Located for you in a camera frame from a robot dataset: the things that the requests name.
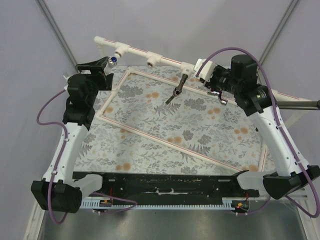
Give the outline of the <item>white pipe frame red stripe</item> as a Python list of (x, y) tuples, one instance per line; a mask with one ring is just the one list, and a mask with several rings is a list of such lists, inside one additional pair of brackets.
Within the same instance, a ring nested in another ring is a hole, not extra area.
[[(179, 62), (167, 57), (164, 57), (158, 53), (155, 52), (151, 52), (151, 51), (144, 51), (135, 47), (132, 47), (128, 44), (122, 43), (122, 42), (114, 42), (114, 41), (110, 41), (107, 40), (103, 37), (100, 36), (95, 36), (94, 37), (94, 42), (96, 44), (97, 49), (99, 50), (101, 56), (105, 57), (105, 50), (104, 47), (112, 47), (114, 48), (114, 54), (113, 57), (115, 57), (117, 59), (117, 61), (119, 61), (119, 59), (121, 57), (124, 56), (124, 54), (129, 53), (129, 54), (134, 54), (143, 58), (146, 58), (146, 63), (147, 65), (152, 68), (154, 66), (156, 66), (156, 64), (165, 64), (168, 66), (172, 66), (172, 67), (176, 67), (182, 70), (182, 72), (184, 73), (186, 71), (187, 74), (193, 75), (195, 73), (195, 65), (187, 63), (187, 62)], [(172, 85), (174, 87), (178, 86), (179, 84), (173, 80), (169, 80), (157, 75), (153, 75), (153, 74), (147, 74), (147, 72), (143, 72), (143, 71), (138, 71), (134, 68), (128, 68), (128, 70), (126, 71), (125, 74), (127, 74), (129, 76), (129, 72), (130, 73), (135, 73), (137, 75), (141, 75), (143, 77), (147, 77), (150, 78), (152, 80), (155, 81), (160, 81), (169, 85)], [(114, 88), (114, 90), (112, 90), (111, 92), (111, 97), (114, 97), (116, 94), (116, 91), (118, 91), (121, 87), (121, 84), (123, 83), (122, 80), (125, 80), (125, 76), (123, 76), (124, 78), (122, 78), (119, 83), (116, 85), (116, 87)], [(206, 96), (208, 98), (211, 99), (215, 99), (218, 100), (217, 96), (212, 95), (210, 92), (189, 86), (189, 85), (184, 85), (184, 89), (186, 89), (187, 91), (202, 95), (202, 96)], [(298, 100), (297, 103), (302, 103), (301, 100), (304, 100), (302, 98), (295, 98), (293, 96), (290, 95), (286, 95), (284, 93), (280, 93), (276, 90), (272, 90), (272, 92), (274, 93), (275, 97), (280, 97), (281, 100)], [(107, 103), (109, 103), (111, 101), (111, 98), (108, 99), (104, 105), (101, 107), (101, 110), (99, 110), (99, 112), (102, 114), (102, 111), (104, 111), (107, 108)], [(285, 121), (285, 125), (287, 128), (293, 126), (300, 118), (302, 118), (302, 116), (304, 116), (307, 112), (304, 112), (303, 110), (298, 110), (297, 112), (293, 113), (286, 121)], [(262, 149), (261, 149), (261, 156), (260, 156), (260, 160), (259, 160), (259, 165), (258, 165), (258, 172), (262, 172), (263, 170), (265, 170), (265, 166), (266, 166), (266, 161), (267, 161), (267, 155), (268, 155), (268, 147), (265, 143), (265, 141), (263, 140), (262, 142)]]

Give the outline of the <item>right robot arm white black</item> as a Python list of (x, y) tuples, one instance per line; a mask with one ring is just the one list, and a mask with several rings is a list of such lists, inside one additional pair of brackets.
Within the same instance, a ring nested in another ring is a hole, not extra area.
[(257, 82), (258, 64), (247, 54), (232, 57), (230, 68), (224, 68), (212, 61), (200, 65), (196, 71), (204, 86), (216, 95), (221, 104), (227, 101), (222, 92), (234, 96), (235, 102), (265, 141), (273, 158), (275, 171), (263, 173), (241, 173), (237, 176), (244, 190), (266, 191), (272, 198), (282, 197), (306, 186), (308, 175), (311, 180), (320, 176), (320, 168), (310, 165), (293, 142), (278, 107), (273, 107), (275, 99), (268, 87)]

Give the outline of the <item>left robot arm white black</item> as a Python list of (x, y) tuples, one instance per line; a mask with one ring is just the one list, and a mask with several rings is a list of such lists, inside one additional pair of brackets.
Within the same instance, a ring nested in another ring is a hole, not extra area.
[(75, 180), (73, 172), (96, 114), (97, 95), (100, 91), (112, 90), (111, 69), (116, 64), (117, 58), (108, 56), (77, 64), (77, 73), (66, 80), (64, 92), (68, 97), (62, 121), (57, 123), (62, 131), (56, 152), (42, 179), (31, 184), (31, 192), (43, 210), (76, 213), (82, 200), (102, 187), (100, 175), (87, 174)]

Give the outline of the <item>chrome faucet on mat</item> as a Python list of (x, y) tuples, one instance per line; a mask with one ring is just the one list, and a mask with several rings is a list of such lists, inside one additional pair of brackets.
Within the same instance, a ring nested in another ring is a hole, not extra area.
[(207, 94), (210, 96), (217, 97), (221, 105), (226, 106), (228, 104), (228, 100), (223, 99), (223, 93), (221, 91), (212, 90), (212, 91), (208, 91)]

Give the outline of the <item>dark grey lever faucet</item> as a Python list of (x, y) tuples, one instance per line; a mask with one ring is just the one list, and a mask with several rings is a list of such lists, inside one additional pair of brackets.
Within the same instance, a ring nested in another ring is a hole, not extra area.
[(179, 96), (182, 93), (183, 87), (184, 87), (187, 79), (188, 79), (188, 75), (183, 74), (178, 86), (173, 90), (172, 96), (165, 102), (166, 105), (168, 105), (174, 98), (176, 98), (177, 96)]

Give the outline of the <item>floral patterned table mat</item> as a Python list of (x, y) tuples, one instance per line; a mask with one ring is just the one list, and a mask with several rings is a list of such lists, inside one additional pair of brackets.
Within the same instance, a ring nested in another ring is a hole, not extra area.
[(100, 92), (94, 105), (109, 122), (92, 122), (77, 171), (229, 175), (275, 168), (244, 112), (210, 98), (198, 79), (187, 81), (197, 92), (185, 90), (166, 104), (173, 85), (126, 74), (124, 66), (113, 72), (119, 91)]

